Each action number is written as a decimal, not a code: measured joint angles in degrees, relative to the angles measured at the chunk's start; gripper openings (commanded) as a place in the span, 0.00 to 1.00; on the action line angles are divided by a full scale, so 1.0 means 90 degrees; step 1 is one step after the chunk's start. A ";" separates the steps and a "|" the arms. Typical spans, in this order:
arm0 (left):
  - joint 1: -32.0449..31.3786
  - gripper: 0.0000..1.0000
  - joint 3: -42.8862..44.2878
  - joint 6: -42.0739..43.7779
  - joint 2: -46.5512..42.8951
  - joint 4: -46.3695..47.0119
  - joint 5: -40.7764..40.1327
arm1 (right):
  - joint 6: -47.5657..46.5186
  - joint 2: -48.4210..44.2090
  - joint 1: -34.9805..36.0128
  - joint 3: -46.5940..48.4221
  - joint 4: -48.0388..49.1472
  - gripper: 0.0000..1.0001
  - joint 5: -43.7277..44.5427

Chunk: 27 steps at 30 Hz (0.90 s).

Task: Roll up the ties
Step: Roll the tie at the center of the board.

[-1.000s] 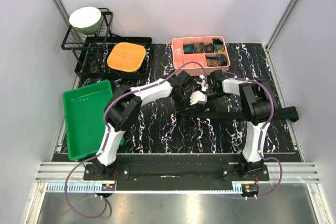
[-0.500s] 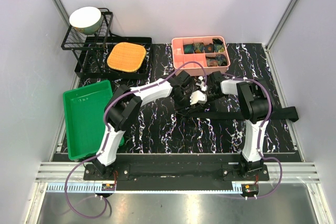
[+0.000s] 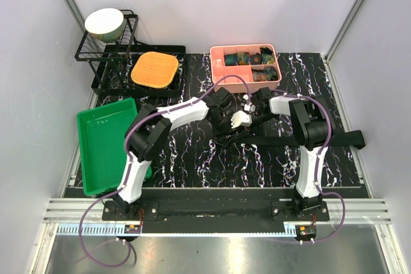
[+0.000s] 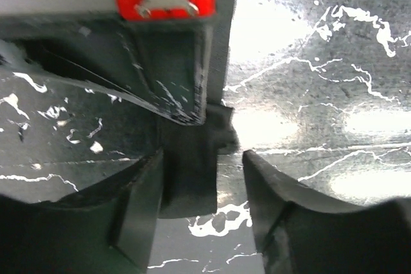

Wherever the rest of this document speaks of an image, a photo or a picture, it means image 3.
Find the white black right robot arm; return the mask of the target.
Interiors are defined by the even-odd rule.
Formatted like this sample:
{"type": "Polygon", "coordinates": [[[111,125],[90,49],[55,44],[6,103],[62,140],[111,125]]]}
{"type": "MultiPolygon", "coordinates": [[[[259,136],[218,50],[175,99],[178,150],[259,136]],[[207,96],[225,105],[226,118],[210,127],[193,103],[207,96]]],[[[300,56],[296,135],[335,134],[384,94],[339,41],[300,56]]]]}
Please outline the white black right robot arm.
{"type": "Polygon", "coordinates": [[[306,220],[321,208],[321,175],[334,122],[321,95],[303,96],[283,93],[275,96],[268,88],[257,90],[252,103],[258,113],[256,119],[266,120],[276,115],[289,116],[293,137],[300,149],[300,169],[292,200],[293,216],[306,220]]]}

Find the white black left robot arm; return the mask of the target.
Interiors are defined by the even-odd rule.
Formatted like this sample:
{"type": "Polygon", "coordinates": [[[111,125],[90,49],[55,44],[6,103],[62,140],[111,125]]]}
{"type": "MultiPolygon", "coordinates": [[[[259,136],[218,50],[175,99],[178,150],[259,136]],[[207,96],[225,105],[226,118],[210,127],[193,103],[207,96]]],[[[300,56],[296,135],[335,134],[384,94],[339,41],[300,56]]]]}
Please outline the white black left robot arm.
{"type": "Polygon", "coordinates": [[[146,172],[153,159],[166,145],[170,132],[195,121],[207,120],[215,135],[225,135],[231,128],[234,96],[226,89],[210,90],[199,98],[156,108],[144,106],[125,133],[126,164],[122,179],[112,196],[116,212],[125,220],[134,219],[139,211],[146,172]]]}

